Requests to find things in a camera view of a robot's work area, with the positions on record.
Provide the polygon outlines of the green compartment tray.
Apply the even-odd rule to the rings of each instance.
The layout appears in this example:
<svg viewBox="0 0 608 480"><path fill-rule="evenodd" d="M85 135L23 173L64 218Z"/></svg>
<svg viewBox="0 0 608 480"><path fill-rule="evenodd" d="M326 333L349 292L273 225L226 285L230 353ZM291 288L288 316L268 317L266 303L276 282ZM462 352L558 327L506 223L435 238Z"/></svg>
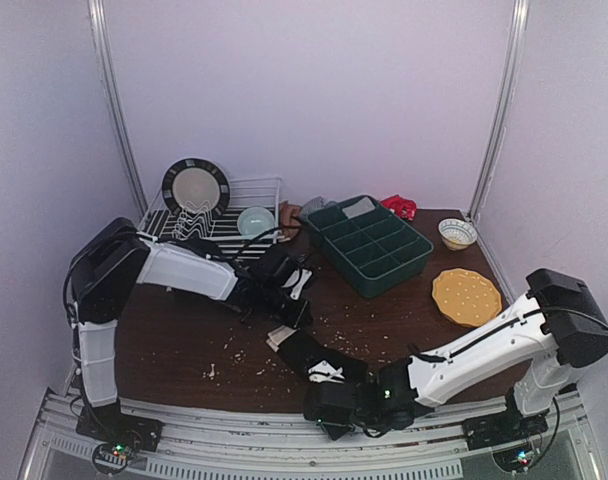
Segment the green compartment tray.
<svg viewBox="0 0 608 480"><path fill-rule="evenodd" d="M306 217L314 247L362 297L374 298L420 275L433 252L432 242L368 196L376 209L347 219L342 208L360 195Z"/></svg>

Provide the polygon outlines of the grey boxer briefs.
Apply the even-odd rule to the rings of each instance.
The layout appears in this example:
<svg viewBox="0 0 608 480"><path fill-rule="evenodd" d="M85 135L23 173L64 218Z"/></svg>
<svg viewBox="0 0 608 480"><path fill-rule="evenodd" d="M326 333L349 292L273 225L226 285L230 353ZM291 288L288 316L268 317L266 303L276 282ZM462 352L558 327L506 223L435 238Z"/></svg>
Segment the grey boxer briefs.
<svg viewBox="0 0 608 480"><path fill-rule="evenodd" d="M359 217L376 209L376 205L368 196L363 196L355 203L342 208L347 219Z"/></svg>

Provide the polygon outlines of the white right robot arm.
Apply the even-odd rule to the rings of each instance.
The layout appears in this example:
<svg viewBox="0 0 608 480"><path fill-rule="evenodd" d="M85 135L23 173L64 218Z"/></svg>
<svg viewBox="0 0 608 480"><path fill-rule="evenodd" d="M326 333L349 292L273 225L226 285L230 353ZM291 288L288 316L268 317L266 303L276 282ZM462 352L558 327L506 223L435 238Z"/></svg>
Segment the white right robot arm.
<svg viewBox="0 0 608 480"><path fill-rule="evenodd" d="M469 449L543 434L556 395L608 354L608 323L586 283L538 269L528 291L495 319L434 352L413 352L371 380L312 384L305 419L332 440L360 430L379 438L403 430L462 391L517 364L505 408L463 422Z"/></svg>

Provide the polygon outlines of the black underwear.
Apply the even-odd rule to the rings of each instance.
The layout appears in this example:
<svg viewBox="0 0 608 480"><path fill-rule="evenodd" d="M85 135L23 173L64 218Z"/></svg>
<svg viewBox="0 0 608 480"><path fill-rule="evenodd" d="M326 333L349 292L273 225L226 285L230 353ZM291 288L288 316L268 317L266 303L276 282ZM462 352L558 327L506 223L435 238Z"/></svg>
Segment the black underwear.
<svg viewBox="0 0 608 480"><path fill-rule="evenodd" d="M304 330L280 326L267 335L267 345L296 375L312 383L360 383L368 363L326 347Z"/></svg>

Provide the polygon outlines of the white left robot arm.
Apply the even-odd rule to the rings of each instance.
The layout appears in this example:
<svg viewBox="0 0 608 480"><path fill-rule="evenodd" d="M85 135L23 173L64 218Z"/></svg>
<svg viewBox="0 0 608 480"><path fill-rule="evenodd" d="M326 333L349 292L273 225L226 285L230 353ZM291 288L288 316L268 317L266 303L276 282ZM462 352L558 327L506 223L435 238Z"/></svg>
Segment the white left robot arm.
<svg viewBox="0 0 608 480"><path fill-rule="evenodd" d="M156 450L162 430L157 420L122 412L115 380L116 329L136 286L200 295L236 312L264 311L298 329L312 322L301 294L311 275L277 245L242 261L212 241L156 237L123 217L102 229L71 260L62 290L81 384L76 431L98 442L95 470L108 477L123 472L140 452Z"/></svg>

